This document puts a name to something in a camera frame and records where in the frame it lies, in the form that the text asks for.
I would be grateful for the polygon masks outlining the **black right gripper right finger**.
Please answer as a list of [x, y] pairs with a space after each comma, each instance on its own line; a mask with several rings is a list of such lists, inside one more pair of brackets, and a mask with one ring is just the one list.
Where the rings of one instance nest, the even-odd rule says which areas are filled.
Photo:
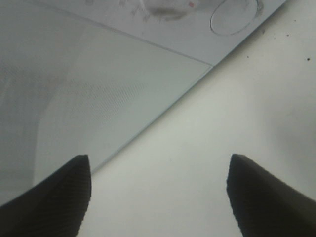
[[227, 194], [244, 237], [316, 235], [316, 202], [247, 156], [232, 155]]

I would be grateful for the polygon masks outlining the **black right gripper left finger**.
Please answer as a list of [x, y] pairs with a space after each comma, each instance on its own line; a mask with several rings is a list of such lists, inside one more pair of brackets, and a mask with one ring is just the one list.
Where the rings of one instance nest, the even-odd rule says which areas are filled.
[[75, 237], [91, 198], [87, 155], [79, 155], [0, 207], [2, 237]]

